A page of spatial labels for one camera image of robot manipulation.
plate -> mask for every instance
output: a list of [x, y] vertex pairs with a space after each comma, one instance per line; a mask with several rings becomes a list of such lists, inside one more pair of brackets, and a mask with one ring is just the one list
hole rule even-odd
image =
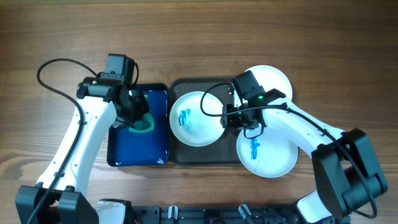
[[[261, 129], [249, 130], [246, 136], [256, 136]], [[254, 139], [238, 136], [236, 149], [242, 164], [253, 174], [274, 178], [288, 173], [297, 161], [299, 149], [292, 141], [275, 129], [264, 128], [264, 133]]]
[[264, 87], [265, 91], [273, 88], [286, 94], [286, 97], [292, 99], [293, 88], [289, 79], [279, 69], [268, 65], [257, 65], [247, 69], [250, 70], [257, 82]]
[[[224, 132], [220, 117], [204, 115], [200, 100], [204, 92], [194, 91], [181, 96], [170, 112], [170, 127], [178, 140], [189, 146], [201, 147], [215, 142]], [[223, 104], [217, 97], [206, 94], [203, 109], [209, 114], [221, 114]]]

blue marking on plate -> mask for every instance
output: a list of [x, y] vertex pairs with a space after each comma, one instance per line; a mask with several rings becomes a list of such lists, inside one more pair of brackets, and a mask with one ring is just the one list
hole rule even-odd
[[189, 129], [188, 122], [189, 122], [189, 115], [191, 114], [191, 110], [188, 108], [186, 110], [180, 111], [180, 116], [178, 117], [178, 123], [184, 129]]
[[257, 158], [257, 147], [260, 146], [260, 143], [257, 143], [257, 138], [254, 138], [250, 141], [250, 154], [251, 159]]

green object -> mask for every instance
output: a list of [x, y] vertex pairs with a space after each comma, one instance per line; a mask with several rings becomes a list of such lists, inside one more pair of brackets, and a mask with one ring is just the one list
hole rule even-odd
[[134, 128], [130, 127], [129, 132], [131, 133], [149, 133], [155, 129], [155, 120], [150, 113], [146, 113], [142, 116], [142, 120], [136, 121]]

blue tray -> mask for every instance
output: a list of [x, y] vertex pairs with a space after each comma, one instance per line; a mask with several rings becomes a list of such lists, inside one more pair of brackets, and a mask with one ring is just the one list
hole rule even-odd
[[169, 160], [168, 93], [163, 83], [138, 84], [148, 95], [155, 130], [150, 133], [130, 133], [129, 127], [109, 129], [106, 161], [110, 166], [161, 165]]

wooden table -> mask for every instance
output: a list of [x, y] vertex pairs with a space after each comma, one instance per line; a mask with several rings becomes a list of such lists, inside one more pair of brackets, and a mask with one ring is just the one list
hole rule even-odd
[[[73, 105], [36, 81], [38, 67], [59, 57], [102, 71], [107, 54], [140, 66], [140, 83], [237, 75], [253, 65], [282, 70], [295, 102], [320, 120], [371, 138], [389, 191], [379, 216], [353, 223], [396, 223], [398, 213], [398, 14], [385, 1], [262, 1], [78, 4], [0, 7], [0, 222], [19, 223], [14, 197], [34, 185], [53, 158]], [[45, 83], [76, 94], [90, 74], [50, 65]], [[106, 140], [90, 176], [88, 200], [133, 205], [292, 203], [315, 189], [311, 160], [277, 179], [243, 167], [112, 168]], [[370, 212], [370, 206], [363, 210]]]

